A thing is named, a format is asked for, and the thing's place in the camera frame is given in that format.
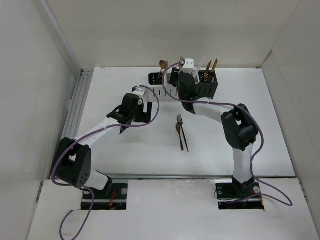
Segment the gold knife black handle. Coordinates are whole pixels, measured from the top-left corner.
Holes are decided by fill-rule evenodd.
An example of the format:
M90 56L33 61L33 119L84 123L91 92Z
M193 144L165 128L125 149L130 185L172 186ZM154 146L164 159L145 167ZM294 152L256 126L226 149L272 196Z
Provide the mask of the gold knife black handle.
M216 58L215 61L214 61L213 66L212 66L211 72L210 72L210 74L209 74L209 77L208 77L208 80L209 80L210 82L212 82L212 81L214 80L214 73L215 73L216 67L217 67L217 65L218 65L218 62L219 62L219 61L218 61L218 59Z

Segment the black fork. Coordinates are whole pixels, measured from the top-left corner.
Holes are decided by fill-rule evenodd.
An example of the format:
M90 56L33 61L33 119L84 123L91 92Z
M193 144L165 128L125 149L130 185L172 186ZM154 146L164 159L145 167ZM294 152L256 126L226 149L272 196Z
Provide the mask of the black fork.
M183 118L181 114L177 114L177 125L179 125L180 132L182 133L183 141L186 147L187 152L189 152L189 146L187 142L187 138L185 135L185 131L183 129Z

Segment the white chopstick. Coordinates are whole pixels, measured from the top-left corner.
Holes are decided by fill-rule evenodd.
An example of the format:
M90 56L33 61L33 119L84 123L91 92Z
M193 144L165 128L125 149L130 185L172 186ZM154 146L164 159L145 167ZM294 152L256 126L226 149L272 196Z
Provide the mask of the white chopstick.
M201 59L201 61L199 62L196 70L194 71L194 74L193 74L193 78L194 78L194 79L198 76L198 73L199 73L201 67L203 66L203 64L205 63L205 61L206 61L206 57L204 56L204 57Z

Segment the small copper spoon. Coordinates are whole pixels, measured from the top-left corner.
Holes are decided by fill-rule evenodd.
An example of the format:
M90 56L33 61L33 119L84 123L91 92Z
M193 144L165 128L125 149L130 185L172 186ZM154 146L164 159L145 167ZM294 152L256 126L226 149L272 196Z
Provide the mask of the small copper spoon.
M161 68L160 70L160 75L163 73L163 71L167 68L167 62L165 60L160 60L159 61L159 66Z

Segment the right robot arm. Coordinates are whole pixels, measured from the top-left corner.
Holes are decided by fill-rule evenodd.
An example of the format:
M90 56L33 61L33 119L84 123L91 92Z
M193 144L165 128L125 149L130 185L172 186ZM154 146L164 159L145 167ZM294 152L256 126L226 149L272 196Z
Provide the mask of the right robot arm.
M169 84L177 89L178 100L187 112L222 124L225 139L233 151L231 190L235 196L243 197L255 183L251 160L253 145L259 133L248 108L244 104L209 103L219 85L215 73L208 81L197 81L190 73L178 73L178 69L174 68Z

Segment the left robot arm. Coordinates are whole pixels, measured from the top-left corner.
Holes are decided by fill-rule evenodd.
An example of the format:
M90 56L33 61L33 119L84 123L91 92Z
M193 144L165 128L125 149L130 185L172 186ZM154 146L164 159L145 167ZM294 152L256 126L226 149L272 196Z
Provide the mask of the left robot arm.
M109 197L113 180L92 168L92 155L133 123L145 126L151 122L153 104L146 102L146 95L142 88L126 93L122 103L96 127L75 138L63 138L54 157L51 180L77 189L94 189L103 199Z

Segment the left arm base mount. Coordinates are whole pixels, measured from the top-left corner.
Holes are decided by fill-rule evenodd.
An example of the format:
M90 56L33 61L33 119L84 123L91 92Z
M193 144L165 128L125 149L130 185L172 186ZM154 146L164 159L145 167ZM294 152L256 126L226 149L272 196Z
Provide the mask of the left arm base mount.
M111 190L108 190L107 193L94 188L92 191L94 193L93 211L122 211L127 209L128 180L114 179Z

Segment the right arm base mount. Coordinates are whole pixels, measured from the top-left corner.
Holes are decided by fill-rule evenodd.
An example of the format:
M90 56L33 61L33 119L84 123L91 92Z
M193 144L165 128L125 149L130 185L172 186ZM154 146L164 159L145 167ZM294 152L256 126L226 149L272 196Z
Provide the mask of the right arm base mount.
M230 179L215 182L214 196L218 200L219 210L264 210L260 185L254 182L244 192L237 192Z

